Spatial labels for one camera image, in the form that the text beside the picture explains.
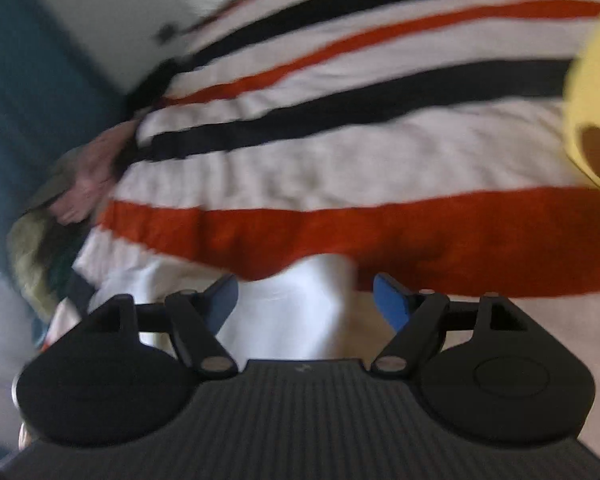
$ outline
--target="white wall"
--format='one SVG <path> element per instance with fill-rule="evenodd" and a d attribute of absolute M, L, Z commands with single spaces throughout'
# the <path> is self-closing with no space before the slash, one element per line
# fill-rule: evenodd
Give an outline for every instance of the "white wall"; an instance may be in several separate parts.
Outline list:
<path fill-rule="evenodd" d="M 128 91 L 163 59 L 182 52 L 183 38 L 158 46 L 152 36 L 167 22 L 194 18 L 177 0 L 42 0 L 121 90 Z"/>

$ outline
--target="black stripe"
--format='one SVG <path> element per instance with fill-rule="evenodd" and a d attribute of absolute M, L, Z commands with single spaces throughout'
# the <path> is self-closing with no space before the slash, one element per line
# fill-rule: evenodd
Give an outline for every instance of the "black stripe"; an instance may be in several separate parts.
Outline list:
<path fill-rule="evenodd" d="M 256 22 L 249 23 L 192 54 L 184 62 L 182 71 L 190 72 L 218 57 L 226 56 L 246 46 L 270 40 L 302 27 L 328 22 L 354 12 L 404 1 L 407 0 L 307 0 L 300 2 Z"/>
<path fill-rule="evenodd" d="M 89 302 L 96 293 L 96 289 L 83 275 L 71 269 L 66 296 L 76 307 L 80 317 L 85 317 L 89 311 Z"/>
<path fill-rule="evenodd" d="M 421 72 L 277 108 L 253 120 L 166 132 L 141 148 L 138 160 L 184 158 L 299 139 L 348 124 L 382 123 L 432 106 L 508 96 L 560 96 L 570 63 L 570 59 L 496 60 Z"/>

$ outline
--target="black plastic mount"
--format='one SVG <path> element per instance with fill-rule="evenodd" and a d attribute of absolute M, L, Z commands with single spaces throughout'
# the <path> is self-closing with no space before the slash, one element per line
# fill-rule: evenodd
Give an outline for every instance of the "black plastic mount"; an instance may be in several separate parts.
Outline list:
<path fill-rule="evenodd" d="M 115 296 L 31 362 L 15 386 L 29 427 L 72 446 L 128 442 L 172 420 L 209 380 L 238 374 L 216 334 L 237 303 L 225 276 L 204 292 L 164 304 Z M 451 301 L 376 277 L 379 311 L 396 328 L 370 373 L 405 381 L 441 424 L 471 440 L 536 446 L 577 436 L 594 398 L 589 370 L 506 298 Z M 472 338 L 441 351 L 446 333 Z M 169 333 L 174 352 L 142 344 L 140 332 Z"/>

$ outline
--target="striped blanket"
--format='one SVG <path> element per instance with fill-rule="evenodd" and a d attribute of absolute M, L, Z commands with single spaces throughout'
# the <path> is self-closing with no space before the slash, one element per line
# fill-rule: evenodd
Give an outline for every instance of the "striped blanket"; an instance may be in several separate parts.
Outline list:
<path fill-rule="evenodd" d="M 241 0 L 199 30 L 75 269 L 260 280 L 319 253 L 357 289 L 517 302 L 592 369 L 600 191 L 562 88 L 600 0 Z"/>

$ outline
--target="grooved plastic surface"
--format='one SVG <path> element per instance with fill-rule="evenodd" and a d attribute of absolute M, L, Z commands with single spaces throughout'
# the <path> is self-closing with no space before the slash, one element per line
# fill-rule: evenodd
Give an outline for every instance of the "grooved plastic surface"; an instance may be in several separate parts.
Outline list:
<path fill-rule="evenodd" d="M 575 440 L 506 450 L 429 418 L 410 389 L 357 361 L 250 362 L 205 383 L 174 421 L 116 447 L 37 442 L 8 466 L 22 480 L 594 480 L 600 460 Z"/>

